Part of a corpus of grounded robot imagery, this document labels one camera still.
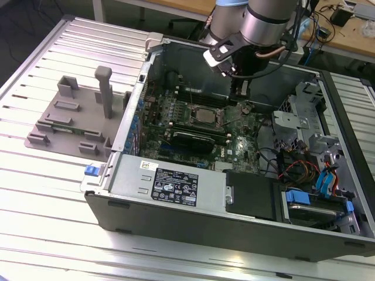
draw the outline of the metal slotted surface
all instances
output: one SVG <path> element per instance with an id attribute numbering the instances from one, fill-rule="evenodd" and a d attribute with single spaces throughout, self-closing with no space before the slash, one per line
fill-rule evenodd
<path id="1" fill-rule="evenodd" d="M 375 102 L 374 91 L 357 78 L 331 74 L 354 133 L 375 179 Z M 329 132 L 336 136 L 330 113 L 325 112 Z"/>
<path id="2" fill-rule="evenodd" d="M 375 258 L 308 263 L 105 231 L 80 192 L 91 161 L 24 147 L 61 75 L 97 88 L 93 71 L 106 65 L 114 89 L 131 90 L 146 35 L 89 20 L 60 22 L 0 91 L 0 276 L 277 281 L 281 272 L 304 281 L 373 280 Z"/>

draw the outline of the gray plastic stand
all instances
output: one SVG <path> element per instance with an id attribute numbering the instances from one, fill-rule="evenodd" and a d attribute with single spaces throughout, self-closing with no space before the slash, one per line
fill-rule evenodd
<path id="1" fill-rule="evenodd" d="M 124 96 L 113 95 L 112 70 L 99 66 L 100 92 L 63 76 L 59 92 L 25 140 L 29 148 L 106 162 L 124 114 Z"/>

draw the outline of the motherboard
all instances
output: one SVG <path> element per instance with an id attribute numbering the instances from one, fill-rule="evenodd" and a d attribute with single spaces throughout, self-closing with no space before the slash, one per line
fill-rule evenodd
<path id="1" fill-rule="evenodd" d="M 179 85 L 150 86 L 144 97 L 139 155 L 217 172 L 259 173 L 254 131 L 259 115 L 247 101 Z"/>

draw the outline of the copper cable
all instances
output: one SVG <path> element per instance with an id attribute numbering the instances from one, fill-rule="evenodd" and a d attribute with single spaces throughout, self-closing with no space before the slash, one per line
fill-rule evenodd
<path id="1" fill-rule="evenodd" d="M 280 48 L 277 48 L 276 50 L 273 50 L 273 51 L 271 51 L 271 52 L 269 52 L 269 53 L 267 53 L 267 54 L 261 54 L 261 53 L 256 52 L 256 53 L 255 53 L 255 56 L 256 56 L 258 59 L 263 59 L 263 60 L 265 60 L 265 59 L 270 59 L 270 58 L 276 56 L 277 54 L 280 54 L 280 53 L 281 53 L 282 51 L 284 51 L 285 49 L 286 49 L 285 46 L 281 46 Z"/>

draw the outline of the warning label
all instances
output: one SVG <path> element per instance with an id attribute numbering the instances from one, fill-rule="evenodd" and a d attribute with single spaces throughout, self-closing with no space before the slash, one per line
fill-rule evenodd
<path id="1" fill-rule="evenodd" d="M 195 207 L 197 195 L 197 174 L 156 169 L 152 199 Z"/>

